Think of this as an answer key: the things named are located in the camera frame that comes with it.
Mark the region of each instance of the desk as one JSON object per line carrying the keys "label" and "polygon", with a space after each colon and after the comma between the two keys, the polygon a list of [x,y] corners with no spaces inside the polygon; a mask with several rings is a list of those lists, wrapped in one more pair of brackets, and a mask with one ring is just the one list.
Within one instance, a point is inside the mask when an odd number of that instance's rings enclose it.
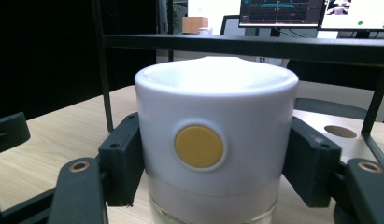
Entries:
{"label": "desk", "polygon": [[[110,97],[115,126],[126,115],[136,112],[134,86],[113,91]],[[353,157],[374,159],[359,135],[362,120],[303,111],[294,111],[294,116],[340,145],[344,149],[342,160]],[[324,131],[325,125],[347,127],[358,137],[346,139],[331,135]],[[30,119],[28,126],[31,139],[0,154],[2,211],[55,187],[57,174],[64,164],[81,157],[95,157],[109,135],[102,96]],[[384,151],[384,124],[375,124],[372,135]],[[274,223],[334,223],[333,209],[334,202],[329,208],[306,207],[288,181],[282,178]],[[110,223],[151,223],[146,177],[142,177],[134,207],[109,207],[107,211]]]}

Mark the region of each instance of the yellow dot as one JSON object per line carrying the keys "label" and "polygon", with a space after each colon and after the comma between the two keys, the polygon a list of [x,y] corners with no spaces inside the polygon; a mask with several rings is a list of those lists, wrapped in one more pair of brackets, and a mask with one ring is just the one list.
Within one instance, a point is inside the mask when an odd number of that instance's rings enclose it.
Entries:
{"label": "yellow dot", "polygon": [[207,168],[215,165],[223,154],[220,137],[204,126],[189,126],[182,129],[175,139],[178,156],[190,166]]}

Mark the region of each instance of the monitor screen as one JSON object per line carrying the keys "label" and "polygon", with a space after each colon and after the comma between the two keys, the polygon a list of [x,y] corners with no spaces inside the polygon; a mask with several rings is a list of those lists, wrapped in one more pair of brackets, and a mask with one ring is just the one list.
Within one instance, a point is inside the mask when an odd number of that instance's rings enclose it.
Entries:
{"label": "monitor screen", "polygon": [[245,28],[238,27],[239,15],[223,16],[220,35],[245,35]]}
{"label": "monitor screen", "polygon": [[384,31],[384,0],[325,0],[320,30]]}
{"label": "monitor screen", "polygon": [[240,27],[318,28],[324,0],[241,0]]}

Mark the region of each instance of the metal bar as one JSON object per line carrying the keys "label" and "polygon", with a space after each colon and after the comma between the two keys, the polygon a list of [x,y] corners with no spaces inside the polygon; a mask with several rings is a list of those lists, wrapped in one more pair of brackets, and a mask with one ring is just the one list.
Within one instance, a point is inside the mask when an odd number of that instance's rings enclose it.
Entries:
{"label": "metal bar", "polygon": [[384,67],[384,40],[223,35],[105,35],[112,48],[238,54]]}
{"label": "metal bar", "polygon": [[370,102],[366,118],[363,122],[362,133],[370,133],[375,123],[377,111],[380,108],[381,102],[384,97],[384,68],[381,69],[380,75],[377,79],[375,93],[373,94],[372,101]]}
{"label": "metal bar", "polygon": [[[172,35],[174,33],[174,1],[168,0],[168,33]],[[174,51],[169,50],[168,51],[168,61],[173,62],[174,61]]]}
{"label": "metal bar", "polygon": [[107,130],[113,132],[113,119],[110,107],[110,90],[107,78],[107,59],[105,55],[104,30],[102,24],[100,0],[92,0],[92,15],[95,24],[96,45],[98,49],[99,74],[101,76],[102,95],[104,97],[104,107],[107,117]]}
{"label": "metal bar", "polygon": [[377,161],[384,165],[384,153],[381,151],[380,147],[377,145],[373,137],[370,135],[375,119],[377,116],[377,111],[380,108],[381,102],[384,97],[384,68],[381,69],[380,75],[377,80],[377,85],[375,93],[373,94],[372,101],[370,103],[369,109],[366,114],[366,118],[363,122],[363,128],[361,130],[361,136],[363,137],[364,142],[369,147]]}
{"label": "metal bar", "polygon": [[384,165],[384,153],[383,151],[381,151],[380,147],[377,145],[370,133],[361,133],[361,137],[363,138],[363,141],[366,143],[366,145],[369,147],[370,151],[372,151],[376,160],[380,164]]}
{"label": "metal bar", "polygon": [[156,0],[156,34],[159,34],[162,31],[161,20],[160,20],[160,7],[159,0]]}

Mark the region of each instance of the brown object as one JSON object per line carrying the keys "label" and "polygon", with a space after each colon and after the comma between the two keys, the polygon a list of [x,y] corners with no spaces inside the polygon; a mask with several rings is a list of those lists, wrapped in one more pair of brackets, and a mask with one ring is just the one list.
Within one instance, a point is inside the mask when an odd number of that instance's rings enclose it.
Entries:
{"label": "brown object", "polygon": [[340,126],[328,125],[324,127],[325,131],[344,138],[356,138],[358,135],[350,129]]}
{"label": "brown object", "polygon": [[205,17],[183,17],[182,33],[198,34],[198,28],[208,27],[208,18]]}

